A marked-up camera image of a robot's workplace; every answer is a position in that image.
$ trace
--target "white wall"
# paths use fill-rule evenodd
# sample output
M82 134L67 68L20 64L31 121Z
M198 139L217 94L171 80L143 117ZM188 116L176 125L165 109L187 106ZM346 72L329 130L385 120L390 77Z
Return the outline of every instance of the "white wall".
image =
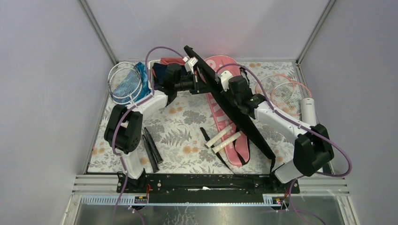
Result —
M77 0L0 0L0 68L0 224L59 224L110 60Z
M337 1L302 64L362 225L398 224L398 1ZM334 165L344 172L346 162Z
M328 0L88 0L119 60L155 46L202 57L295 59ZM152 59L173 55L156 51Z

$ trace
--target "black stick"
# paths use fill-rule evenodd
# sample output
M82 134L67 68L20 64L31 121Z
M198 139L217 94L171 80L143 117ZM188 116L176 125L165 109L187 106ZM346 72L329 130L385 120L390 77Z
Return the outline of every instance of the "black stick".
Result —
M159 168L158 168L158 165L156 164L155 158L153 157L153 154L152 154L152 151L151 151L151 147L149 146L148 140L145 137L145 135L142 135L142 138L144 140L144 146L145 146L146 154L148 155L149 162L151 163L153 173L156 173L156 172L159 171Z
M155 145L155 142L153 141L152 135L149 133L149 131L148 131L148 129L146 129L146 127L144 127L144 131L145 131L146 137L148 138L149 145L151 146L153 156L155 156L156 162L158 164L162 163L163 159L158 151L158 148Z

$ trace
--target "metal beam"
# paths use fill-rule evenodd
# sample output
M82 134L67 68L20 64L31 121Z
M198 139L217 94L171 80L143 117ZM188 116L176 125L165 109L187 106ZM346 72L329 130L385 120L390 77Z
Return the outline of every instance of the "metal beam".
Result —
M106 51L109 59L112 61L113 65L116 65L118 60L115 54L113 53L107 39L105 38L105 35L102 32L100 25L95 19L94 14L90 9L90 6L88 5L88 2L86 0L78 0L78 2L80 3L80 6L82 7L84 14L87 16L88 21L90 22L92 28L94 29L94 32L97 34L97 37L101 42L102 46L104 47L104 50Z
M325 22L326 18L328 17L330 11L332 10L333 6L335 5L337 0L329 0L324 8L321 16L319 17L318 22L316 23L313 31L311 32L310 37L308 38L306 44L304 45L303 50L301 51L300 55L297 57L297 63L301 64L308 49L310 48L311 44L314 42L316 35L318 34L319 30L321 29L323 23Z

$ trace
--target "floral tablecloth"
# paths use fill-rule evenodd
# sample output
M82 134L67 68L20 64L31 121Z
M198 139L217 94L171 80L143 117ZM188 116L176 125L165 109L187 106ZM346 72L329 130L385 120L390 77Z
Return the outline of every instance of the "floral tablecloth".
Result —
M291 62L242 62L260 79L271 74L283 74L295 80L294 68ZM256 91L256 83L250 75L250 86ZM97 140L92 149L89 162L90 173L114 173L122 171L119 157L113 155L109 144L104 140L104 132L111 114L114 102L109 98L103 114ZM267 124L254 121L271 149L276 154L276 167L293 158L293 145ZM158 173L232 173L216 155L203 145L206 142L200 127L203 127L210 137L217 134L206 95L191 95L189 92L178 93L177 98L167 107L160 109L143 122L156 142L156 146L164 160L159 164ZM138 148L140 163L147 173L152 172L143 142ZM235 173L269 173L270 160L250 142L251 156L248 164L230 168ZM221 156L228 163L224 150Z

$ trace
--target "white tube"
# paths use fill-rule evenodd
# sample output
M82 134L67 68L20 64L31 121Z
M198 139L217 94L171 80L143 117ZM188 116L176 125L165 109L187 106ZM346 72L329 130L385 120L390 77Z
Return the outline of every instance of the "white tube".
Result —
M215 146L213 148L213 152L217 153L218 151L220 151L221 149L223 149L225 146L229 145L231 142L233 142L234 140L236 140L238 137L240 137L242 132L237 132L234 135L232 135L231 137L225 139L225 141L221 142L219 145Z
M293 160L279 167L275 171L276 178L278 178L278 180L283 184L301 175L302 174L297 170L296 166L294 165Z
M314 99L307 97L301 100L301 118L304 123L308 123L311 126L315 126L315 106Z
M214 136L212 139L210 139L206 144L205 147L206 148L210 148L210 146L212 146L214 143L216 143L222 136L224 136L229 130L231 130L232 125L229 124L228 126L226 126L222 131L220 131L216 136Z

